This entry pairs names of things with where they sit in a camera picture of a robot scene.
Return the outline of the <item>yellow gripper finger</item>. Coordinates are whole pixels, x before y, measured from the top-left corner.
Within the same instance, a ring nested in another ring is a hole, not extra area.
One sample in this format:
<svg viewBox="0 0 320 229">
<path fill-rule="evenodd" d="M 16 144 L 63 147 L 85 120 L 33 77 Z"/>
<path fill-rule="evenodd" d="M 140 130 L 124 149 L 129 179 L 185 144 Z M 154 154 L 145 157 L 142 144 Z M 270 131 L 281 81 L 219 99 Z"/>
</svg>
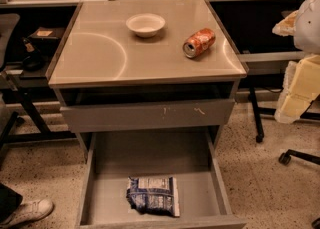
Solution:
<svg viewBox="0 0 320 229">
<path fill-rule="evenodd" d="M 285 70 L 275 119 L 290 124 L 298 120 L 320 95 L 320 56 L 309 55 L 299 62 L 290 61 Z"/>
<path fill-rule="evenodd" d="M 298 11 L 293 11 L 288 16 L 286 16 L 283 20 L 277 23 L 272 32 L 279 36 L 293 36 L 295 33 L 295 20 Z"/>
</svg>

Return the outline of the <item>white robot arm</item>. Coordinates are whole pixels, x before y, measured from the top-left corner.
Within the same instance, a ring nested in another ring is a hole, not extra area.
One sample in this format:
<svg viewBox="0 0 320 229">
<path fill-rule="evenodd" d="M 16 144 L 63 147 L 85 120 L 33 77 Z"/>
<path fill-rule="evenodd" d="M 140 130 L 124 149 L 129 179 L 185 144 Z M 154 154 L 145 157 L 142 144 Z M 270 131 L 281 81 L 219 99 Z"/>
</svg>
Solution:
<svg viewBox="0 0 320 229">
<path fill-rule="evenodd" d="M 289 124 L 298 120 L 320 95 L 320 0 L 305 0 L 272 32 L 292 36 L 294 46 L 305 53 L 299 62 L 289 62 L 274 115 L 277 122 Z"/>
</svg>

